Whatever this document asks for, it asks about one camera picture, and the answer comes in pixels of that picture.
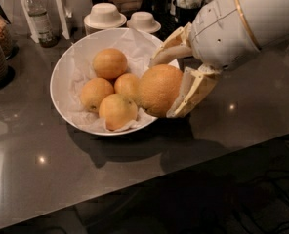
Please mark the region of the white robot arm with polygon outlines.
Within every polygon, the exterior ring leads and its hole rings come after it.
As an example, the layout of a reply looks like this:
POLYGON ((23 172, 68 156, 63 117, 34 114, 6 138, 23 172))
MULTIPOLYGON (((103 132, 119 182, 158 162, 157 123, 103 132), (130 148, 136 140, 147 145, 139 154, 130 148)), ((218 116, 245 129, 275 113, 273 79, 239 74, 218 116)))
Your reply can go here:
POLYGON ((263 49, 289 39, 289 0, 212 0, 194 21, 177 28, 153 54, 150 64, 194 57, 168 118, 186 116, 216 86, 220 74, 233 70, 263 49))

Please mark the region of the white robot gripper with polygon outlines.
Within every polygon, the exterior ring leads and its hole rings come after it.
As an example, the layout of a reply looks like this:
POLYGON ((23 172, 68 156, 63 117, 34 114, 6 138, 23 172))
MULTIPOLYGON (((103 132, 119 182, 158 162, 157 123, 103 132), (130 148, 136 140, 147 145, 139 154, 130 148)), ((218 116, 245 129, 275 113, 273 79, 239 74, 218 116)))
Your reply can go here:
POLYGON ((192 25, 189 22, 178 27, 150 59, 149 67, 154 67, 193 54, 204 63, 197 69, 185 67, 179 95, 166 117, 188 115, 215 88, 222 73, 220 69, 234 68, 259 49, 240 0, 213 0, 205 5, 192 25))

